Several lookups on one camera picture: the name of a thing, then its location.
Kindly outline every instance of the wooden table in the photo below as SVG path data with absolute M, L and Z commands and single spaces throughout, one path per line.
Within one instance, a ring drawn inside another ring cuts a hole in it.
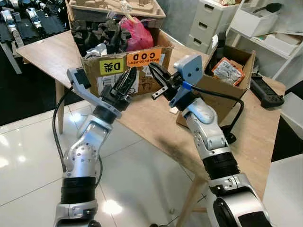
M 171 73 L 174 71 L 173 63 L 186 54 L 199 53 L 204 63 L 208 59 L 205 54 L 177 43 L 174 45 L 169 64 Z M 66 76 L 67 69 L 81 66 L 80 55 L 70 32 L 21 47 L 17 52 L 56 80 L 57 100 L 64 94 L 64 86 L 71 86 Z M 284 94 L 283 84 L 268 78 L 265 78 L 265 81 L 279 95 Z M 262 108 L 260 101 L 250 90 L 245 93 L 242 100 L 245 102 L 245 109 L 233 129 L 238 139 L 231 144 L 231 149 L 240 170 L 247 174 L 259 197 L 262 198 L 275 143 L 280 108 L 271 110 Z M 235 107 L 230 112 L 223 124 L 230 122 L 236 109 Z M 208 179 L 208 175 L 193 143 L 193 136 L 188 129 L 176 125 L 176 117 L 169 112 L 166 99 L 160 97 L 157 101 L 153 101 L 150 94 L 145 94 L 134 98 L 119 121 L 195 174 L 196 177 L 178 220 L 177 226 L 182 226 L 192 211 L 201 185 L 205 179 Z M 58 119 L 62 133 L 63 108 L 58 112 Z

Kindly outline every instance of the blue tape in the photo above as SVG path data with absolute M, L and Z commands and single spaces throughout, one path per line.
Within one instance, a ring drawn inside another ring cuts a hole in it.
M 187 90 L 190 90 L 190 91 L 192 90 L 191 89 L 191 84 L 187 83 L 186 81 L 182 82 L 182 87 L 187 89 Z

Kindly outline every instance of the pink plastic bag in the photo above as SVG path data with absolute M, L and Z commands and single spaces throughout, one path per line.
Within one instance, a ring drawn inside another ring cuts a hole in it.
M 146 30 L 138 18 L 134 17 L 136 23 L 127 19 L 122 18 L 120 25 L 123 29 L 130 32 L 132 37 L 127 40 L 126 51 L 137 51 L 143 49 L 149 49 L 153 47 L 153 39 L 151 33 Z

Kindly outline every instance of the yellow sticker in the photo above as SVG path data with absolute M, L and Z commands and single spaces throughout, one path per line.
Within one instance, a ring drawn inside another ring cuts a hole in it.
M 147 66 L 151 62 L 159 63 L 162 49 L 150 49 L 135 53 L 129 53 L 126 58 L 126 64 L 129 67 Z
M 120 73 L 124 71 L 124 59 L 109 59 L 100 61 L 101 76 L 107 74 Z

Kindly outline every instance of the white tile floor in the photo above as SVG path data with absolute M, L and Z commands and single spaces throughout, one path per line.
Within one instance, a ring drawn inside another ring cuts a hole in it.
M 64 134 L 60 136 L 64 150 L 76 140 L 77 128 L 92 108 L 86 101 L 65 107 Z M 53 224 L 60 199 L 61 166 L 52 135 L 52 114 L 49 111 L 0 127 L 1 227 Z M 96 220 L 102 227 L 171 222 L 180 213 L 191 173 L 118 122 L 113 127 L 101 152 L 104 170 L 97 188 Z M 302 156 L 272 164 L 264 202 L 278 227 L 290 223 L 302 226 L 302 166 Z M 106 201 L 116 201 L 121 213 L 107 214 Z M 186 224 L 208 226 L 207 216 L 199 213 L 193 213 Z

